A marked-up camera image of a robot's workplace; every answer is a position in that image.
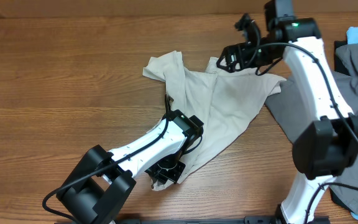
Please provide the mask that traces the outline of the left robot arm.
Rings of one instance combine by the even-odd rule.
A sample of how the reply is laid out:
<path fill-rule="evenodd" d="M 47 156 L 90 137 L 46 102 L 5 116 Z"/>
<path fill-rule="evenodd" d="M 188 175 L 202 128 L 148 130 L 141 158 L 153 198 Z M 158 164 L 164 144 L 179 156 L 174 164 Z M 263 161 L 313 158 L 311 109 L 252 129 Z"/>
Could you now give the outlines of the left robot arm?
<path fill-rule="evenodd" d="M 89 149 L 63 183 L 57 199 L 75 223 L 111 223 L 147 173 L 161 183 L 176 183 L 185 169 L 181 157 L 200 142 L 203 122 L 180 110 L 169 111 L 146 135 L 119 148 Z"/>

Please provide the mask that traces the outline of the beige shorts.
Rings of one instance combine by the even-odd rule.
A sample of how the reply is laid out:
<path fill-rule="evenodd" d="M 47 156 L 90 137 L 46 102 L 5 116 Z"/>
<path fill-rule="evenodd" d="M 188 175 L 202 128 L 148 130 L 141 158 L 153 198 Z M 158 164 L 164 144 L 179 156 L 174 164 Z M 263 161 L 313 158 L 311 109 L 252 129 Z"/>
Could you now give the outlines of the beige shorts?
<path fill-rule="evenodd" d="M 142 72 L 165 83 L 173 110 L 187 117 L 195 115 L 204 124 L 202 140 L 180 159 L 185 168 L 179 183 L 233 143 L 259 114 L 267 97 L 281 92 L 280 84 L 285 81 L 271 73 L 257 76 L 253 68 L 229 73 L 218 68 L 217 61 L 211 57 L 204 72 L 190 71 L 182 53 L 173 51 L 151 57 Z"/>

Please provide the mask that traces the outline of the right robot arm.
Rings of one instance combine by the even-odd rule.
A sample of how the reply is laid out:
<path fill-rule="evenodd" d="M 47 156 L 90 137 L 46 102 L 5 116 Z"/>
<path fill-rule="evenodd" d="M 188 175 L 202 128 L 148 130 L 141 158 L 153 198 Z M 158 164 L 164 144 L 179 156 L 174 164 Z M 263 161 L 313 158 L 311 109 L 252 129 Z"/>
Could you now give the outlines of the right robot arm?
<path fill-rule="evenodd" d="M 290 68 L 306 110 L 308 126 L 292 146 L 296 177 L 286 199 L 272 216 L 245 217 L 246 223 L 328 223 L 314 212 L 328 187 L 352 166 L 358 155 L 358 116 L 342 97 L 327 63 L 324 42 L 313 18 L 300 19 L 291 1 L 264 6 L 268 34 L 263 36 L 250 15 L 235 28 L 245 42 L 222 51 L 217 67 L 229 73 L 272 68 L 284 61 Z"/>

